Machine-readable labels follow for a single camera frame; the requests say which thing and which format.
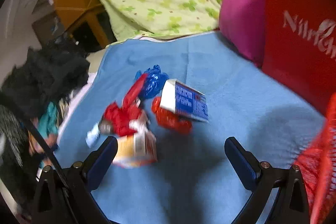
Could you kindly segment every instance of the blue bedspread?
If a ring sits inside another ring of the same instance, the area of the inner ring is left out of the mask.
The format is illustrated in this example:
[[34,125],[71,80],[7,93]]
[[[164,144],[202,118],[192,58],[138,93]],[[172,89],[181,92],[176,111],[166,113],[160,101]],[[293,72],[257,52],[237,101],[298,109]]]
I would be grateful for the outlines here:
[[92,192],[106,216],[121,224],[231,223],[250,192],[225,156],[225,139],[235,136],[258,160],[288,168],[324,121],[302,98],[229,49],[219,33],[169,43],[127,40],[109,47],[92,88],[73,113],[56,153],[62,167],[99,147],[104,138],[87,147],[87,131],[108,104],[121,104],[137,70],[155,64],[206,94],[209,123],[194,122],[192,134],[181,136],[158,127],[152,100],[145,102],[159,162],[136,169],[112,165]]

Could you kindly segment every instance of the pink cushion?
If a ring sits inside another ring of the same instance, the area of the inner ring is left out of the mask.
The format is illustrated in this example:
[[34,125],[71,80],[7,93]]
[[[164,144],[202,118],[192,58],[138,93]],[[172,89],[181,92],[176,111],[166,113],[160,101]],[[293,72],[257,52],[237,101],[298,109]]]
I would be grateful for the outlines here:
[[219,28],[245,58],[263,64],[265,0],[223,0]]

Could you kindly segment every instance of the metal bolt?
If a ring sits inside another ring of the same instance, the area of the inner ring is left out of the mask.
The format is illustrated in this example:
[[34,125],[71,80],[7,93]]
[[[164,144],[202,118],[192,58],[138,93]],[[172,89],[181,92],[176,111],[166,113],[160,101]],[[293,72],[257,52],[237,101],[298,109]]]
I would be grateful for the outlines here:
[[51,166],[50,165],[46,165],[45,167],[43,167],[43,172],[47,173],[49,172],[51,169]]
[[300,171],[300,167],[299,167],[298,165],[296,165],[296,164],[293,165],[293,169],[294,169],[296,172]]
[[263,168],[265,168],[265,169],[267,169],[268,167],[270,167],[270,164],[269,164],[268,162],[266,162],[266,161],[262,161],[262,162],[260,163],[260,165],[261,165],[261,167],[263,167]]
[[83,163],[81,161],[76,161],[72,166],[74,168],[80,168],[80,167],[82,167],[82,165],[83,165]]

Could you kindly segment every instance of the blue gripper pad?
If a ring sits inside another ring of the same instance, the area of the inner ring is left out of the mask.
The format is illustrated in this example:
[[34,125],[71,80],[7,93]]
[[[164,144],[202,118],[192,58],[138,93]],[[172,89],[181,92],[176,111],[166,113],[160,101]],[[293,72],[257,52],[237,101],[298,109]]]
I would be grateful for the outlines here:
[[89,191],[96,190],[118,151],[117,139],[108,136],[98,150],[93,151],[84,162],[82,175]]
[[226,139],[224,150],[245,189],[253,192],[261,176],[258,160],[251,152],[246,151],[235,137]]

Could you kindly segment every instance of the red net bag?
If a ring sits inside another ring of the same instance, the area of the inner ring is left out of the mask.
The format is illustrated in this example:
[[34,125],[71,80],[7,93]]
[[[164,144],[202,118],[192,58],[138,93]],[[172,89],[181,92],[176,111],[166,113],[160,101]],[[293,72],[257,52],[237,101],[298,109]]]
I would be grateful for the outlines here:
[[322,223],[336,203],[336,93],[332,95],[322,132],[294,164],[305,183],[310,224]]

